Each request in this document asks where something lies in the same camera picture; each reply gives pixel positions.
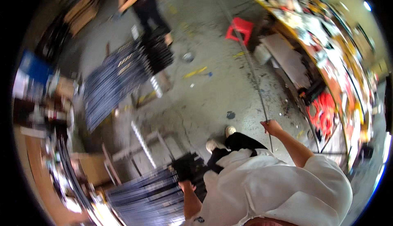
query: paint stain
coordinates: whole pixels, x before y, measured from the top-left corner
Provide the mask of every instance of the paint stain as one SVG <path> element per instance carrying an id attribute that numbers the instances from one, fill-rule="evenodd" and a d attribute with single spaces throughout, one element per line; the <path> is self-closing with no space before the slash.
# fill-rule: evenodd
<path id="1" fill-rule="evenodd" d="M 233 111 L 228 111 L 226 112 L 226 118 L 229 120 L 233 120 L 235 118 L 236 114 Z"/>

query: white shirt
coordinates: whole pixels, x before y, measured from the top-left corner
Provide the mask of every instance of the white shirt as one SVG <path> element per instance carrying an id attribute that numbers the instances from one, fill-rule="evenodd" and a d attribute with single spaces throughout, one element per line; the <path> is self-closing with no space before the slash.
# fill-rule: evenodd
<path id="1" fill-rule="evenodd" d="M 338 165 L 322 155 L 303 168 L 289 166 L 267 149 L 241 149 L 221 158 L 220 174 L 204 175 L 202 209 L 184 226 L 241 226 L 268 217 L 298 226 L 336 226 L 352 202 L 349 181 Z"/>

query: black pants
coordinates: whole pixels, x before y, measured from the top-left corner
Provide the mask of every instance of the black pants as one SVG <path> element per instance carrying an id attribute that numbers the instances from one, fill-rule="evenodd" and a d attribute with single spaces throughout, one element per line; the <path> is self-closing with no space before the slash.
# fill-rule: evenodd
<path id="1" fill-rule="evenodd" d="M 249 136 L 246 136 L 240 132 L 235 132 L 230 135 L 226 140 L 224 145 L 229 148 L 231 151 L 226 149 L 214 149 L 211 157 L 208 161 L 208 168 L 216 172 L 217 174 L 222 171 L 222 167 L 216 165 L 216 162 L 222 157 L 230 154 L 232 151 L 239 151 L 240 149 L 250 149 L 253 151 L 251 157 L 256 156 L 257 153 L 255 149 L 267 149 L 264 145 L 262 145 L 259 141 L 252 139 Z"/>
<path id="2" fill-rule="evenodd" d="M 150 37 L 152 34 L 151 27 L 147 22 L 149 18 L 154 21 L 154 23 L 162 30 L 164 34 L 171 32 L 170 27 L 162 19 L 160 13 L 158 12 L 156 0 L 146 0 L 143 4 L 133 6 L 133 8 L 145 30 L 145 37 Z"/>

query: man in black shirt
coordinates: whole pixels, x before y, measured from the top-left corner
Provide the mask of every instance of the man in black shirt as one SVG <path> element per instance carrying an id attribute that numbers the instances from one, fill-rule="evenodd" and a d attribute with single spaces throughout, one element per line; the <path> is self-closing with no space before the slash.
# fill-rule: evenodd
<path id="1" fill-rule="evenodd" d="M 165 43 L 170 45 L 173 42 L 171 30 L 158 12 L 156 0 L 119 0 L 120 13 L 126 11 L 130 6 L 134 8 L 136 15 L 145 30 L 146 37 L 150 37 L 152 34 L 152 30 L 147 22 L 149 18 L 151 18 L 154 23 L 163 30 L 165 34 Z"/>

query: person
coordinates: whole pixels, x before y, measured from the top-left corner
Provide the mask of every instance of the person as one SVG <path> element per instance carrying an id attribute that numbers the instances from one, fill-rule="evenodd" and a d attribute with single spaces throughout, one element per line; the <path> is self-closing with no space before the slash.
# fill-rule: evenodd
<path id="1" fill-rule="evenodd" d="M 210 140 L 211 168 L 204 174 L 203 204 L 190 181 L 184 193 L 185 226 L 340 225 L 352 202 L 351 185 L 332 160 L 314 155 L 275 120 L 261 122 L 278 138 L 294 166 L 277 159 L 258 141 L 225 129 L 225 145 Z"/>
<path id="2" fill-rule="evenodd" d="M 163 31 L 165 43 L 169 46 L 173 42 L 171 30 L 158 12 L 157 0 L 119 0 L 119 14 L 123 14 L 131 6 L 145 30 L 145 37 L 149 38 L 152 35 L 152 29 L 148 23 L 151 18 Z"/>

